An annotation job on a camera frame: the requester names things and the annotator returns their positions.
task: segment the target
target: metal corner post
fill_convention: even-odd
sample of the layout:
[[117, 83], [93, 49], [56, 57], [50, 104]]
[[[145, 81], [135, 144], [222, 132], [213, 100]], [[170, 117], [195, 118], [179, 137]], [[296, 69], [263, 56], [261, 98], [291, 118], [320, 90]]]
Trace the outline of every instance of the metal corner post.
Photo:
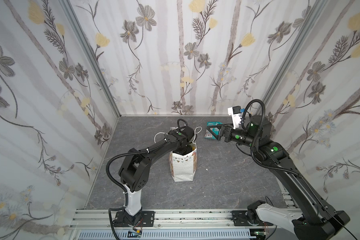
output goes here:
[[94, 73], [95, 73], [97, 79], [99, 80], [99, 84], [100, 84], [101, 88], [103, 89], [103, 92], [106, 95], [106, 98], [107, 98], [108, 102], [110, 103], [115, 116], [117, 118], [119, 118], [121, 116], [120, 111], [117, 108], [117, 105], [116, 105], [114, 98], [107, 86], [107, 82], [104, 79], [104, 76], [101, 74], [101, 70], [100, 70], [99, 64], [96, 60], [96, 57], [94, 55], [94, 52], [93, 52], [91, 45], [89, 44], [81, 26], [80, 26], [79, 20], [77, 19], [77, 16], [72, 8], [71, 3], [69, 2], [69, 0], [59, 0], [59, 2], [63, 8], [63, 11], [64, 11], [66, 17], [68, 18], [68, 21], [70, 22], [70, 24], [75, 32], [77, 39], [79, 40], [79, 43], [84, 51], [84, 54], [87, 56], [87, 58], [91, 64], [91, 67], [94, 70]]
[[268, 102], [271, 100], [273, 95], [276, 92], [277, 86], [283, 79], [284, 74], [288, 70], [289, 66], [291, 65], [293, 59], [297, 55], [298, 51], [302, 47], [306, 37], [308, 36], [309, 32], [314, 27], [317, 19], [319, 18], [322, 10], [326, 6], [328, 0], [316, 0], [314, 3], [312, 10], [307, 16], [307, 19], [305, 20], [304, 24], [301, 27], [301, 30], [299, 31], [298, 36], [296, 37], [295, 41], [293, 42], [291, 48], [289, 49], [287, 56], [284, 58], [283, 63], [281, 64], [281, 67], [279, 68], [278, 72], [276, 73], [275, 77], [273, 78], [273, 81], [269, 85], [268, 90], [266, 91], [263, 102], [265, 105], [268, 104]]

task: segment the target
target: teal package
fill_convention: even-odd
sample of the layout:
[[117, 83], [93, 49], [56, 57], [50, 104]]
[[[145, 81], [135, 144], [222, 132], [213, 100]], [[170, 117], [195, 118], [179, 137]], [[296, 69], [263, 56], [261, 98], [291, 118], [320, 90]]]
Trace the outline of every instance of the teal package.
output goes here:
[[[217, 124], [222, 124], [221, 122], [207, 122], [206, 125], [208, 126], [213, 126], [213, 125], [217, 125]], [[214, 129], [212, 129], [212, 131], [218, 135], [219, 134], [219, 129], [217, 129], [216, 127]], [[206, 130], [205, 132], [205, 138], [211, 138], [211, 139], [216, 139], [208, 130]]]

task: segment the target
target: table surface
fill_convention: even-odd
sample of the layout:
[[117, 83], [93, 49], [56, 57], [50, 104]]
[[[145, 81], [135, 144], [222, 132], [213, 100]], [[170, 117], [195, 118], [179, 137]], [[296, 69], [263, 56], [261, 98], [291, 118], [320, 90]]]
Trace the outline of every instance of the table surface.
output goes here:
[[[231, 123], [231, 117], [136, 116], [119, 119], [86, 209], [121, 207], [124, 194], [106, 175], [108, 160], [133, 147], [142, 149], [151, 146], [155, 134], [176, 127], [178, 118], [185, 119], [192, 128], [203, 128], [196, 140], [198, 162], [195, 176], [193, 181], [174, 182], [169, 154], [166, 154], [151, 167], [148, 183], [142, 189], [143, 209], [247, 208], [257, 200], [265, 200], [265, 196], [275, 207], [286, 207], [276, 177], [269, 170], [238, 151], [234, 142], [204, 138], [207, 122]], [[123, 160], [117, 159], [110, 166], [110, 172], [117, 180], [120, 180], [118, 172]]]

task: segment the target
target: white rope handle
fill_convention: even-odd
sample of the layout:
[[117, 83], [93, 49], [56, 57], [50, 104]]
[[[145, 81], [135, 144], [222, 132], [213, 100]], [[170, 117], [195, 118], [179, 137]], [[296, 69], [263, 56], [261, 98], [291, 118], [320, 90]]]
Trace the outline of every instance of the white rope handle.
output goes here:
[[196, 129], [197, 129], [197, 128], [198, 128], [198, 127], [196, 127], [196, 128], [195, 128], [195, 136], [193, 137], [193, 141], [192, 141], [192, 143], [194, 143], [194, 141], [195, 141], [196, 134], [197, 134], [197, 133], [199, 133], [199, 132], [201, 132], [201, 131], [202, 131], [202, 129], [203, 129], [202, 127], [199, 127], [199, 128], [200, 128], [200, 131], [196, 132]]
[[154, 142], [156, 143], [156, 136], [158, 135], [158, 134], [160, 134], [160, 133], [162, 133], [162, 134], [167, 134], [166, 132], [158, 132], [156, 135], [155, 135], [155, 137], [154, 137]]

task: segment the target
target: wall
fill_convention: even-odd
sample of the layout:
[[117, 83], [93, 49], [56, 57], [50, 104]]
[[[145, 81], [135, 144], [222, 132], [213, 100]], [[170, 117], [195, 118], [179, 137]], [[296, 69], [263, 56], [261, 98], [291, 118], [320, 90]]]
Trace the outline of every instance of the wall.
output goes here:
[[267, 109], [273, 140], [360, 239], [360, 1], [328, 2]]
[[62, 239], [116, 118], [58, 1], [0, 1], [0, 239]]
[[262, 98], [314, 1], [71, 0], [122, 114]]

